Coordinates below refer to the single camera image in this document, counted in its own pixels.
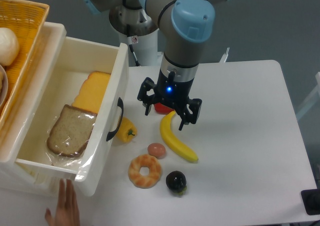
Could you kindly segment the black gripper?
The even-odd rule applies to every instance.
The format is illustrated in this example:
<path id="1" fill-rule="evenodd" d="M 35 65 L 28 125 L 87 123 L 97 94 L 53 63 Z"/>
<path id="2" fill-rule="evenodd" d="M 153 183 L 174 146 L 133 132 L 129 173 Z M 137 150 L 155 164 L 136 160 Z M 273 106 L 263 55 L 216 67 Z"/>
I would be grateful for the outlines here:
<path id="1" fill-rule="evenodd" d="M 196 124 L 200 115 L 202 100 L 189 98 L 194 78 L 185 82 L 177 82 L 177 78 L 178 76 L 173 72 L 165 76 L 160 71 L 157 84 L 155 84 L 151 78 L 146 77 L 140 86 L 137 99 L 145 107 L 145 116 L 149 115 L 152 105 L 157 103 L 175 109 L 181 118 L 178 129 L 182 131 L 184 125 Z M 148 95 L 151 90 L 154 91 L 154 94 Z"/>

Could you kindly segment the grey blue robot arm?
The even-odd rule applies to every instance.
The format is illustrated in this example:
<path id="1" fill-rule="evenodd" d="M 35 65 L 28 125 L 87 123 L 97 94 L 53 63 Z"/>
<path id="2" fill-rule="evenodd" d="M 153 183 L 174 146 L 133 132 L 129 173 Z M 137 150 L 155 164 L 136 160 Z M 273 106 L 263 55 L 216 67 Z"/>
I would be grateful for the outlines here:
<path id="1" fill-rule="evenodd" d="M 138 100 L 149 112 L 161 103 L 174 109 L 181 125 L 195 124 L 202 106 L 201 99 L 191 99 L 192 87 L 200 59 L 210 38 L 215 20 L 214 6 L 230 0 L 84 0 L 95 13 L 122 7 L 118 27 L 127 36 L 146 30 L 160 30 L 166 46 L 157 82 L 146 78 Z"/>

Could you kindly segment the bare human hand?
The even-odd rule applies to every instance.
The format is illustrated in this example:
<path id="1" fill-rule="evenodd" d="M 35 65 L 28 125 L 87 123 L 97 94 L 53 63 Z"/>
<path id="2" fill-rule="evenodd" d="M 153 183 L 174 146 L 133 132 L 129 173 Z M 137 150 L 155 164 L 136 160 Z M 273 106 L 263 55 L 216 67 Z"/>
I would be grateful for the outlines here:
<path id="1" fill-rule="evenodd" d="M 59 191 L 55 216 L 47 208 L 45 220 L 48 225 L 80 225 L 80 211 L 77 195 L 71 180 L 59 180 Z"/>

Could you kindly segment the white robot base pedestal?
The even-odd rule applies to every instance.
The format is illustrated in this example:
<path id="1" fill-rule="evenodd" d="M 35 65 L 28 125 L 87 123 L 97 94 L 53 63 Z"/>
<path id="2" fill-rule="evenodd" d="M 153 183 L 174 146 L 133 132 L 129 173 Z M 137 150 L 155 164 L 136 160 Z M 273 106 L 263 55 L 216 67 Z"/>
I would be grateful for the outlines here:
<path id="1" fill-rule="evenodd" d="M 120 43 L 128 46 L 128 63 L 133 66 L 158 64 L 158 27 L 144 9 L 118 6 L 110 10 L 109 21 Z"/>

